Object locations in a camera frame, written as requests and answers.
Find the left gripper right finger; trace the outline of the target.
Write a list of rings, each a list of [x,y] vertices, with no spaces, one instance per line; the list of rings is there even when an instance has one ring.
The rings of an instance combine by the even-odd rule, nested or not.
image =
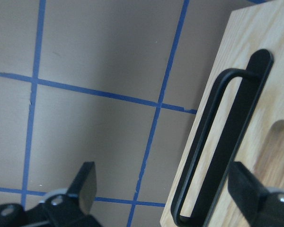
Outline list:
[[[232,162],[228,192],[250,227],[284,227],[284,189],[264,186],[241,162]]]

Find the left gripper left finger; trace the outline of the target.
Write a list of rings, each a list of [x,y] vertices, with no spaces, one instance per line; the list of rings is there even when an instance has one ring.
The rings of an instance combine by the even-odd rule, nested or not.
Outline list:
[[[96,227],[90,209],[97,192],[94,162],[85,162],[68,188],[47,193],[41,208],[52,227]]]

